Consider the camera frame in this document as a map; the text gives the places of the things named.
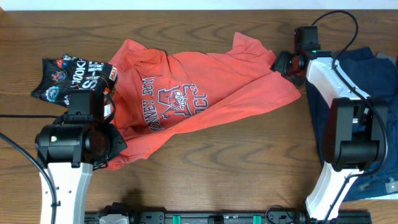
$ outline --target tabletop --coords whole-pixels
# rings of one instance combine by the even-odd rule
[[[65,108],[30,96],[42,77],[42,58],[64,53],[108,62],[125,39],[174,54],[227,52],[235,32],[278,54],[292,51],[293,30],[326,11],[47,11],[0,12],[0,114],[61,114]],[[397,11],[352,11],[359,23],[351,49],[398,54]],[[318,23],[323,49],[339,50],[354,25],[345,15]],[[297,101],[194,133],[178,134],[147,160],[94,172],[86,211],[113,202],[169,211],[264,211],[301,207],[321,171],[305,88]],[[0,132],[32,155],[34,138],[51,119],[0,119]],[[398,202],[360,200],[374,223],[395,223]],[[0,223],[38,223],[37,169],[0,141]]]

